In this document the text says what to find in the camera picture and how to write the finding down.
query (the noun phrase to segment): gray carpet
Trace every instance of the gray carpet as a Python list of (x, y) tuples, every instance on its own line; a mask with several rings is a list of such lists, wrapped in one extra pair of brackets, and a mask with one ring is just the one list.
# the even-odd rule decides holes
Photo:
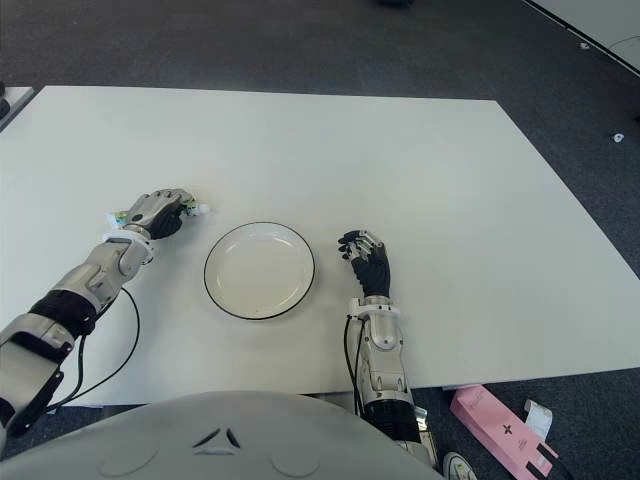
[[(640, 79), (519, 0), (1, 1), (8, 84), (495, 99), (640, 274)], [(490, 388), (514, 411), (527, 397), (554, 411), (549, 442), (577, 478), (628, 479), (640, 478), (639, 380), (629, 370)], [(508, 478), (446, 395), (416, 398), (441, 453)], [(7, 455), (104, 415), (63, 409)]]

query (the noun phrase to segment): pink cardboard box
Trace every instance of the pink cardboard box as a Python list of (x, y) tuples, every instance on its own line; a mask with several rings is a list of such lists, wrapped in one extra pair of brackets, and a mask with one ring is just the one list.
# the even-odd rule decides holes
[(541, 480), (558, 455), (483, 386), (461, 388), (451, 411), (517, 480)]

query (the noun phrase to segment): white tabletop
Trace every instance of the white tabletop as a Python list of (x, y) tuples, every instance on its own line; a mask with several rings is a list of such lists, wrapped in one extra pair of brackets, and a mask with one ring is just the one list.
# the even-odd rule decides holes
[[(139, 349), (83, 404), (348, 390), (359, 289), (336, 239), (353, 228), (387, 244), (415, 387), (640, 366), (638, 278), (492, 101), (47, 87), (0, 135), (0, 159), (3, 325), (82, 262), (105, 212), (162, 187), (214, 208), (156, 243), (129, 285)], [(216, 240), (256, 220), (291, 226), (316, 260), (305, 300), (264, 322), (225, 314), (203, 284)], [(85, 385), (133, 332), (122, 296), (87, 340)]]

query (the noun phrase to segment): plate rim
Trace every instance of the plate rim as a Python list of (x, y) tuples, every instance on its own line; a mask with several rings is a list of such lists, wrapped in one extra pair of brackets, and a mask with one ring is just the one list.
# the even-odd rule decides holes
[[(276, 313), (275, 315), (269, 315), (266, 317), (243, 317), (242, 315), (238, 315), (235, 314), (233, 312), (230, 312), (229, 310), (227, 310), (226, 308), (222, 307), (218, 302), (216, 302), (215, 298), (213, 298), (213, 295), (211, 294), (211, 292), (209, 291), (209, 287), (207, 286), (207, 264), (209, 263), (209, 259), (211, 258), (211, 254), (213, 253), (213, 251), (216, 249), (216, 247), (218, 246), (218, 244), (222, 241), (223, 238), (225, 238), (227, 235), (229, 235), (232, 232), (235, 232), (236, 230), (243, 228), (243, 227), (248, 227), (249, 225), (255, 225), (257, 223), (266, 223), (266, 224), (270, 224), (270, 225), (278, 225), (279, 227), (283, 227), (286, 228), (287, 230), (291, 230), (293, 233), (295, 233), (298, 237), (300, 237), (300, 239), (304, 242), (304, 244), (307, 246), (307, 249), (309, 250), (309, 255), (311, 255), (311, 280), (309, 280), (309, 285), (307, 286), (307, 289), (304, 291), (304, 293), (302, 294), (302, 296), (298, 299), (298, 301), (296, 303), (294, 303), (293, 305), (291, 305), (289, 308), (287, 308), (286, 310), (283, 310), (279, 313)], [(228, 313), (229, 315), (236, 317), (236, 318), (241, 318), (243, 320), (268, 320), (270, 318), (275, 318), (275, 317), (279, 317), (280, 315), (284, 315), (285, 313), (287, 313), (288, 311), (292, 310), (293, 308), (295, 308), (300, 302), (302, 302), (302, 300), (307, 296), (307, 293), (309, 293), (309, 290), (311, 290), (311, 285), (313, 285), (313, 281), (315, 280), (315, 276), (316, 276), (316, 259), (313, 256), (313, 250), (311, 250), (311, 246), (309, 245), (309, 242), (307, 242), (307, 240), (300, 235), (300, 233), (297, 230), (294, 230), (293, 228), (284, 225), (282, 223), (278, 223), (278, 222), (267, 222), (267, 221), (255, 221), (255, 222), (248, 222), (248, 223), (243, 223), (242, 225), (238, 225), (235, 228), (232, 228), (231, 230), (229, 230), (227, 233), (225, 233), (224, 235), (222, 235), (217, 241), (216, 243), (213, 244), (213, 247), (211, 247), (211, 250), (209, 250), (209, 253), (207, 254), (207, 259), (204, 261), (204, 268), (202, 269), (202, 281), (204, 283), (204, 289), (207, 291), (207, 295), (209, 295), (209, 298), (211, 299), (211, 301), (213, 303), (215, 303), (215, 305), (222, 310), (225, 313)]]

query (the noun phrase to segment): shoe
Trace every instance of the shoe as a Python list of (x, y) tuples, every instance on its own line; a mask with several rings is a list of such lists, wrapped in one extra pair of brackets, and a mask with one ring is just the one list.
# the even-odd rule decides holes
[(446, 480), (478, 480), (471, 465), (459, 453), (450, 452), (444, 456), (442, 474)]

